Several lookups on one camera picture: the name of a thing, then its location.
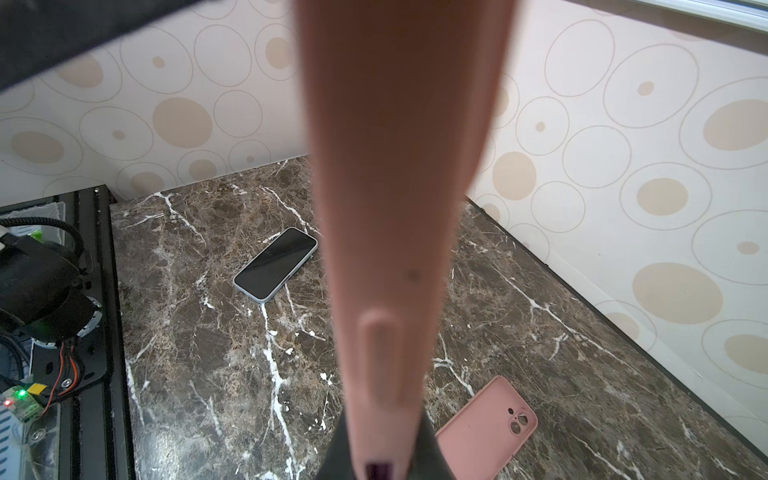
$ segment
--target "smartphone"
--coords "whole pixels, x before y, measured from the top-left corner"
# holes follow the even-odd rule
[[[291,227],[251,260],[232,280],[259,303],[269,302],[317,250],[317,239]]]
[[[509,381],[496,376],[437,432],[456,480],[493,480],[538,426]]]

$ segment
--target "red wire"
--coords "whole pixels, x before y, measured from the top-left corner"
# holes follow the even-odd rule
[[[72,346],[69,351],[69,362],[72,364],[72,369],[74,370],[74,382],[72,382],[72,385],[70,385],[69,388],[64,392],[59,393],[58,396],[69,393],[75,386],[78,385],[78,366],[74,363],[72,355],[74,355],[74,346]]]
[[[58,350],[58,360],[59,365],[61,365],[58,369],[58,377],[56,377],[56,383],[54,383],[53,388],[51,388],[51,396],[48,397],[48,404],[45,406],[45,410],[43,410],[43,413],[41,413],[40,416],[45,415],[48,409],[51,408],[51,402],[53,402],[53,395],[56,393],[58,381],[61,380],[61,373],[64,372],[64,343],[61,344],[61,348]]]

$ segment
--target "black motor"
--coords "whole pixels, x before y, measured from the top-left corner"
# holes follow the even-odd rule
[[[74,238],[74,251],[6,229],[30,224],[66,230]],[[42,217],[0,219],[0,330],[21,329],[45,343],[77,335],[97,309],[78,289],[82,252],[82,236],[68,223]]]

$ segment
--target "wallpaper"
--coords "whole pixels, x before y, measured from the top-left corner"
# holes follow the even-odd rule
[[[768,452],[768,37],[607,0],[518,25],[468,195]]]
[[[0,204],[120,199],[306,153],[286,0],[218,0],[0,94]]]

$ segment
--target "yellow label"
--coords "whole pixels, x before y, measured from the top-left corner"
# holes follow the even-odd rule
[[[40,395],[43,393],[43,390],[47,389],[47,385],[43,385],[42,383],[33,383],[31,387],[27,389],[27,392],[30,392],[32,395]]]

